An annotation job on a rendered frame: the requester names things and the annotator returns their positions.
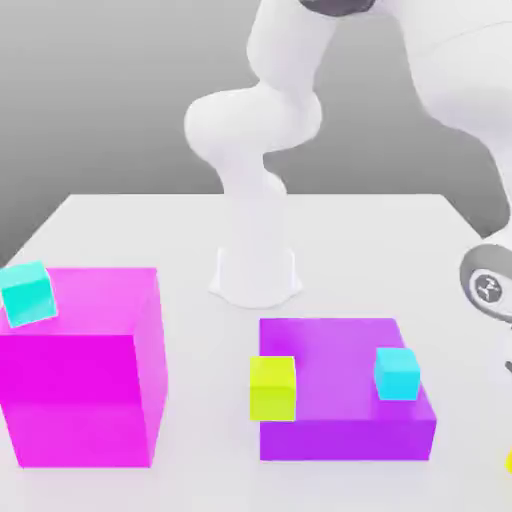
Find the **small lime yellow cube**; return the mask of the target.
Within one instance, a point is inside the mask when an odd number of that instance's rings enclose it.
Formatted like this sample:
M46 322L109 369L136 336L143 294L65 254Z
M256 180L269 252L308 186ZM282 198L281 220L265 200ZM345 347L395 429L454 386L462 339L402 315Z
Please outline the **small lime yellow cube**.
M259 422L296 418L296 365L293 356L251 356L249 417Z

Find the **small sky blue cube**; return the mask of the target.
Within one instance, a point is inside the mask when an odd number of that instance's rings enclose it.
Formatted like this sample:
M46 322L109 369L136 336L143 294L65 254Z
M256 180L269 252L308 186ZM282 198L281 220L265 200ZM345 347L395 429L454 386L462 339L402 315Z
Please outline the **small sky blue cube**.
M374 381L381 401L415 401L420 388L420 366L408 348L376 349Z

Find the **small turquoise cube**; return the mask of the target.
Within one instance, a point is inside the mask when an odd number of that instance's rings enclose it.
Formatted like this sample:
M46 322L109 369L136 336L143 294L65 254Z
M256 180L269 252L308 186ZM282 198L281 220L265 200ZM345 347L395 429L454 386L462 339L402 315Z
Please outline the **small turquoise cube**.
M1 268L0 295L11 328L58 315L50 275L41 261Z

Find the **large purple box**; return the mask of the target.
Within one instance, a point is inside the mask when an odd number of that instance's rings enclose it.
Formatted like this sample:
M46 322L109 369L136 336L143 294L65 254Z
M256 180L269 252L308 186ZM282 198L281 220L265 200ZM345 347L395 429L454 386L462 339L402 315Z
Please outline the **large purple box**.
M383 400L374 370L389 373L381 348L405 347L392 318L263 318L259 353L291 356L292 422L260 425L263 461L426 460L437 418L425 390Z

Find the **large magenta box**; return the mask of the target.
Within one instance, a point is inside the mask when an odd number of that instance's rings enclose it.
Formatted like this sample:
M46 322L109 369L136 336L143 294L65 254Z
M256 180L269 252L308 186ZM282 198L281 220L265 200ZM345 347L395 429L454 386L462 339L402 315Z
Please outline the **large magenta box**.
M23 468L151 466L168 392L154 268L52 268L58 315L0 310L0 410Z

